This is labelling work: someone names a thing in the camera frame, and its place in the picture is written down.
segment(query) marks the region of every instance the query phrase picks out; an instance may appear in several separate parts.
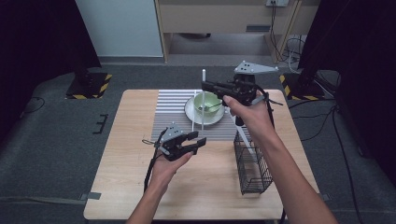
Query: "gray carpet floor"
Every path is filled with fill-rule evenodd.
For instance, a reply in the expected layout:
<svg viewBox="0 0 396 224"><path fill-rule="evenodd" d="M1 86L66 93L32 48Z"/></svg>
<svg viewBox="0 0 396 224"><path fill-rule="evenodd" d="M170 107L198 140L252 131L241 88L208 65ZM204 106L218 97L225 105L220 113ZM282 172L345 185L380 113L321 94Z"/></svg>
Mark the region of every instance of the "gray carpet floor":
<svg viewBox="0 0 396 224"><path fill-rule="evenodd" d="M46 197L77 200L91 191L122 93L129 89L200 89L201 71L210 80L232 79L231 66L106 65L113 75L101 99L69 100L65 93L73 74L40 84L26 113L0 149L0 197ZM282 90L279 75L257 77L264 89ZM288 101L295 105L298 101ZM347 168L329 113L335 101L313 102L291 109L304 150L321 193L340 223L359 223L352 200ZM108 114L102 134L101 115ZM396 223L396 190L371 159L362 158L342 116L335 123L345 148L354 191L364 223ZM0 202L0 223L85 223L84 205ZM122 223L89 221L89 223Z"/></svg>

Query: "gray striped placemat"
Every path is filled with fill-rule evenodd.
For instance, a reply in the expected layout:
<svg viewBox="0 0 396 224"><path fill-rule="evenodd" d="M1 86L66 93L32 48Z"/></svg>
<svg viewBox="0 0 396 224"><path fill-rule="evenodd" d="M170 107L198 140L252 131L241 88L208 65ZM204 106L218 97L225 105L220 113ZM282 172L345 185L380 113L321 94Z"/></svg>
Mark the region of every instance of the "gray striped placemat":
<svg viewBox="0 0 396 224"><path fill-rule="evenodd" d="M230 115L225 112L222 119L211 125L193 123L186 115L184 106L187 101L201 90L160 90L155 111L151 141L156 141L161 131L174 122L183 132L198 131L200 139L206 137L208 141L233 141L236 128Z"/></svg>

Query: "wire basket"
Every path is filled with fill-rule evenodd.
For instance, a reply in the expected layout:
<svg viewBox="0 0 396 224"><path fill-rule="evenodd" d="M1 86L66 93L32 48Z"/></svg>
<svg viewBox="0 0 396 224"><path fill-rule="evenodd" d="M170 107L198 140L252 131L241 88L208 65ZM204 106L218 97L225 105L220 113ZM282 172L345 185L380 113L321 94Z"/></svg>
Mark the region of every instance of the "wire basket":
<svg viewBox="0 0 396 224"><path fill-rule="evenodd" d="M233 140L236 165L242 195L245 193L263 193L273 182L262 151L254 146L248 132L245 130L251 147L247 147L239 133Z"/></svg>

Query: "white stick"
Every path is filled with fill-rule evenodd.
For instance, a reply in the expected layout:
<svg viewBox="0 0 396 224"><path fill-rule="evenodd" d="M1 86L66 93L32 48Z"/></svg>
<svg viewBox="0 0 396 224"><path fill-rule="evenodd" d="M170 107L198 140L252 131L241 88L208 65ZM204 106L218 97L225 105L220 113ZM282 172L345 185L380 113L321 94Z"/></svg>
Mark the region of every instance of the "white stick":
<svg viewBox="0 0 396 224"><path fill-rule="evenodd" d="M194 103L194 99L195 99L196 95L197 95L197 90L194 90L194 98L192 98L192 105ZM191 128L192 132L194 132L195 113L196 113L195 110L193 110L193 113L192 113L192 128Z"/></svg>
<svg viewBox="0 0 396 224"><path fill-rule="evenodd" d="M202 70L202 81L206 81L206 70ZM202 91L202 131L204 130L205 125L205 91Z"/></svg>
<svg viewBox="0 0 396 224"><path fill-rule="evenodd" d="M231 119L233 120L233 123L235 123L235 116L231 115L231 112L230 112L230 108L229 108L229 107L227 107L227 111L228 111L228 114L230 115ZM250 143L249 143L249 141L248 141L248 139L247 139L247 136L246 136L245 133L244 133L244 130L242 130L242 128L239 127L239 126L236 125L236 124L235 124L235 127L236 127L236 130L239 132L239 135L241 135L242 140L244 141L245 146L247 147L247 150L250 152L250 154L251 154L251 155L253 156L253 158L254 158L254 152L253 152L252 147L251 147L251 145L250 145Z"/></svg>

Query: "wooden table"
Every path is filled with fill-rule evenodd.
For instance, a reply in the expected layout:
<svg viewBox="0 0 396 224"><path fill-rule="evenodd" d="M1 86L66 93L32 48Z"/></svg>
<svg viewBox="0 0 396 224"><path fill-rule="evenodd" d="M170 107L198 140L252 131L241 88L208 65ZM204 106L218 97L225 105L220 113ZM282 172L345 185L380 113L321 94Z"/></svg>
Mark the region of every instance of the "wooden table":
<svg viewBox="0 0 396 224"><path fill-rule="evenodd" d="M121 98L92 192L99 200L87 201L88 220L127 219L143 195L144 179L153 154L150 139L158 90L130 90ZM282 91L269 90L276 131L304 176L318 192L303 146ZM155 219L279 219L282 212L275 184L263 194L242 195L233 142L208 141L174 176Z"/></svg>

